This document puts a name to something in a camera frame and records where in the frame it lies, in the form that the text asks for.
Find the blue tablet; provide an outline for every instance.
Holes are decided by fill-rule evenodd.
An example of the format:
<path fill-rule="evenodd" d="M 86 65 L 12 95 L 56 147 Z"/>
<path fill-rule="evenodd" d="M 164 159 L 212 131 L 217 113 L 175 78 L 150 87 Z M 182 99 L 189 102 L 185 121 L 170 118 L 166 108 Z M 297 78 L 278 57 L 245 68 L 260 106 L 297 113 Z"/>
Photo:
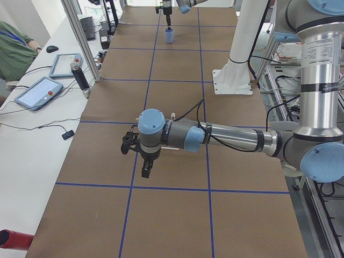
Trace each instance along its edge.
<path fill-rule="evenodd" d="M 70 63 L 76 62 L 79 67 L 82 65 L 81 54 L 58 54 L 55 57 L 49 77 L 52 79 L 73 78 Z"/>
<path fill-rule="evenodd" d="M 43 77 L 15 98 L 15 102 L 32 111 L 43 108 L 63 88 L 63 84 Z"/>

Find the blue cup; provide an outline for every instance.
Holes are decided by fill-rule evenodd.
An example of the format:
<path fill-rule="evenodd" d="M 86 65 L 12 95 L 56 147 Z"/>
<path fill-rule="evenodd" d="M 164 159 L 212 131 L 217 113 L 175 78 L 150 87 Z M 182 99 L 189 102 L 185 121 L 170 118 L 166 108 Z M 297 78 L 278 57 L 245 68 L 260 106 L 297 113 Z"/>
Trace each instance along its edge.
<path fill-rule="evenodd" d="M 174 36 L 174 31 L 171 28 L 170 30 L 168 28 L 165 29 L 165 39 L 167 43 L 172 43 L 173 42 L 173 36 Z"/>

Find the computer mouse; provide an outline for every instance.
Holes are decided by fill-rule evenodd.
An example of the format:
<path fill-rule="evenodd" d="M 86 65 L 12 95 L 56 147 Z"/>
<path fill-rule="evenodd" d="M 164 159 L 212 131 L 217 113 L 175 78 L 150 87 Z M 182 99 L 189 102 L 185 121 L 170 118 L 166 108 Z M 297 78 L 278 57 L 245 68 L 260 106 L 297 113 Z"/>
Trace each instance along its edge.
<path fill-rule="evenodd" d="M 59 48 L 56 46 L 48 46 L 46 50 L 48 53 L 53 53 L 53 52 L 59 50 Z"/>

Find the lanyard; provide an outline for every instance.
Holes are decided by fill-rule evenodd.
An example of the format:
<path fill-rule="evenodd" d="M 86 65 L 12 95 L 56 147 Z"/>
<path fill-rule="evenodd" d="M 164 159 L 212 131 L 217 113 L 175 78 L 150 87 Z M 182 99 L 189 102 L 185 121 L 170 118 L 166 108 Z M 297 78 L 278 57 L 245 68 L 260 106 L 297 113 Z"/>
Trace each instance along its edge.
<path fill-rule="evenodd" d="M 23 41 L 21 38 L 17 37 L 16 35 L 14 35 L 12 32 L 6 30 L 9 34 L 3 32 L 3 31 L 0 31 L 0 34 L 1 35 L 5 35 L 5 36 L 8 36 L 10 37 L 11 39 L 14 39 L 14 40 L 18 40 L 20 43 L 22 43 L 24 46 L 27 46 L 26 42 Z"/>

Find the red cylinder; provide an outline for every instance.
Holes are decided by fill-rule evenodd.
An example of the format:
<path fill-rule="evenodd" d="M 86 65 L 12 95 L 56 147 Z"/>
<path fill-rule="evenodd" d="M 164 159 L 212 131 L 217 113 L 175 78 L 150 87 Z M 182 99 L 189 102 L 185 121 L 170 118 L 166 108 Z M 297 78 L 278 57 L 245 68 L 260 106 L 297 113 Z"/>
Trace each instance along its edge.
<path fill-rule="evenodd" d="M 12 230 L 0 231 L 0 248 L 14 250 L 28 250 L 33 240 L 33 236 Z"/>

